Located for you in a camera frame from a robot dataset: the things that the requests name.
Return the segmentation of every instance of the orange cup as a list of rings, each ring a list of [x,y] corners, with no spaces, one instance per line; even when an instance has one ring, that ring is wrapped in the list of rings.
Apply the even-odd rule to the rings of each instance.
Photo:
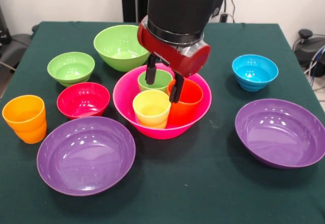
[[[175,84],[173,80],[167,89],[167,94],[170,95],[171,89]],[[172,103],[168,117],[168,124],[174,126],[186,125],[191,122],[194,112],[203,98],[201,87],[189,79],[184,79],[181,96],[178,103]]]
[[[45,138],[45,104],[38,96],[22,95],[12,99],[3,108],[2,117],[27,144],[35,144]]]

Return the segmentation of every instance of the table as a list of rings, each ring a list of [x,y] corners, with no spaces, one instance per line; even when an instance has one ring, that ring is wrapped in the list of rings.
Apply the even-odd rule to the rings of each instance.
[[[56,55],[81,51],[94,57],[90,79],[110,92],[123,73],[108,67],[93,47],[95,35],[117,23],[42,22],[1,101],[35,94],[45,101],[48,132],[68,121],[56,108],[64,89],[47,74]],[[21,142],[0,120],[0,223],[323,223],[325,161],[304,169],[277,170],[260,164],[234,128],[238,110],[262,98],[297,103],[325,123],[281,29],[276,24],[208,24],[212,52],[200,74],[210,84],[207,115],[182,136],[159,141],[141,135],[115,110],[104,116],[122,122],[137,146],[130,172],[113,188],[76,198],[49,188],[36,168],[40,144]],[[242,90],[232,74],[235,57],[254,53],[272,59],[278,78],[265,89]]]

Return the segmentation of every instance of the green bowl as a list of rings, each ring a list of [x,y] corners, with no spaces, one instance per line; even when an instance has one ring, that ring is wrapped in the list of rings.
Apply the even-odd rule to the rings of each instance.
[[[149,89],[157,89],[162,92],[167,93],[167,88],[170,82],[173,81],[173,75],[165,70],[156,70],[156,76],[153,84],[147,84],[146,82],[146,72],[143,72],[138,77],[138,85],[141,91]]]
[[[47,72],[65,87],[87,82],[95,68],[94,59],[82,52],[68,52],[53,58]]]
[[[93,45],[109,66],[128,72],[143,65],[150,54],[139,44],[137,33],[135,25],[109,27],[96,35]]]

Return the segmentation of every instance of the blue bowl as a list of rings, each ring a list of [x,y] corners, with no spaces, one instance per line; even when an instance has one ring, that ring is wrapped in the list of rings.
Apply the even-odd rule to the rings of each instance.
[[[242,55],[233,61],[239,85],[247,91],[258,91],[271,83],[279,69],[270,59],[260,55]]]

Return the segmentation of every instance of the pink bowl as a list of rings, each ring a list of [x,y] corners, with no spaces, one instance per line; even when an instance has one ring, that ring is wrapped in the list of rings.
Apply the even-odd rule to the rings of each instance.
[[[98,83],[77,83],[61,92],[57,108],[70,119],[101,116],[110,101],[109,91]]]
[[[163,64],[157,64],[157,69],[162,69],[174,75],[173,71]],[[188,130],[194,123],[200,120],[209,110],[212,102],[212,94],[208,83],[199,75],[194,74],[189,77],[190,80],[196,82],[203,90],[203,99],[194,112],[193,120],[182,126],[173,126],[167,124],[165,129],[152,129],[142,126],[133,111],[132,101],[140,92],[138,88],[138,76],[146,70],[146,66],[135,68],[124,74],[116,83],[113,90],[113,102],[117,111],[128,120],[137,130],[144,135],[154,139],[171,139],[181,135]]]

